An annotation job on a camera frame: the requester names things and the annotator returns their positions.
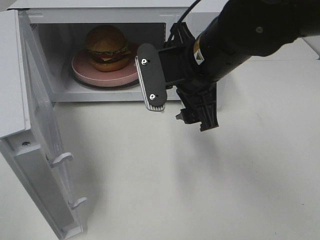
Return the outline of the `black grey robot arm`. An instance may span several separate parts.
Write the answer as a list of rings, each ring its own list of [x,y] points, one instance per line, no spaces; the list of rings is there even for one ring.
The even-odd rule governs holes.
[[[159,53],[165,80],[184,106],[176,118],[200,123],[201,131],[216,128],[220,79],[253,56],[319,33],[317,0],[229,0],[197,37],[180,18]]]

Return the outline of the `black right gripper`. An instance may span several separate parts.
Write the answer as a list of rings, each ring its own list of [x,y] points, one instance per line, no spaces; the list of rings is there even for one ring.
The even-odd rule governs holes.
[[[184,108],[175,116],[200,131],[219,126],[217,84],[225,76],[225,46],[218,37],[195,38],[187,23],[174,23],[163,49],[166,88],[177,87]]]

